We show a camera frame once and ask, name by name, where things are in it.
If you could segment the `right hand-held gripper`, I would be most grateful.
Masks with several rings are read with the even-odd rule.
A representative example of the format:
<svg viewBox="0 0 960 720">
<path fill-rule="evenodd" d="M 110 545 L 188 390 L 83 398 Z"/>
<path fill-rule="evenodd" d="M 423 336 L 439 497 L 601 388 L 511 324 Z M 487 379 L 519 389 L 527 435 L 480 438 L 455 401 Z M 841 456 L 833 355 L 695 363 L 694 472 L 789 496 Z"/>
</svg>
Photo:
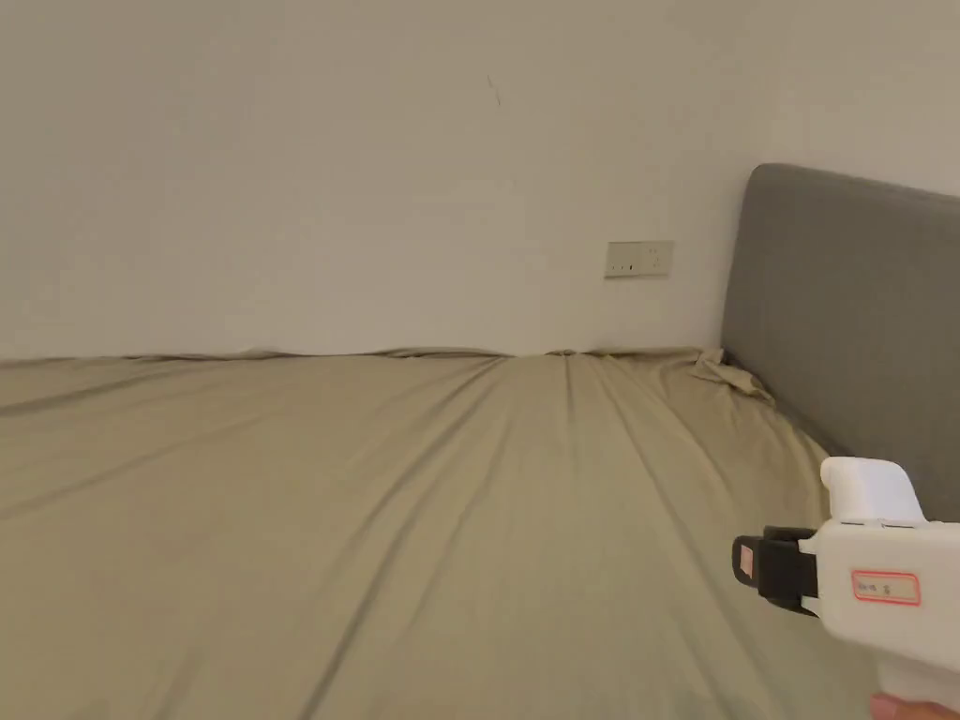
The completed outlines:
<svg viewBox="0 0 960 720">
<path fill-rule="evenodd" d="M 926 518 L 906 471 L 885 459 L 828 457 L 819 478 L 829 519 L 736 536 L 734 577 L 868 650 L 883 692 L 957 711 L 958 524 Z"/>
</svg>

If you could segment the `person's right hand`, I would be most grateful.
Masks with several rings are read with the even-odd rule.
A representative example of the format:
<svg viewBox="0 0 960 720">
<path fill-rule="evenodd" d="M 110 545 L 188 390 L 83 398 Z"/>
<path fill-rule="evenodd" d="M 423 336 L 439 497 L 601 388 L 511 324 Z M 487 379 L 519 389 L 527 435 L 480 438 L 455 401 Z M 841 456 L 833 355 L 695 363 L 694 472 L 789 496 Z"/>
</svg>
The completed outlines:
<svg viewBox="0 0 960 720">
<path fill-rule="evenodd" d="M 960 720 L 959 712 L 941 704 L 886 694 L 873 695 L 869 710 L 874 720 Z"/>
</svg>

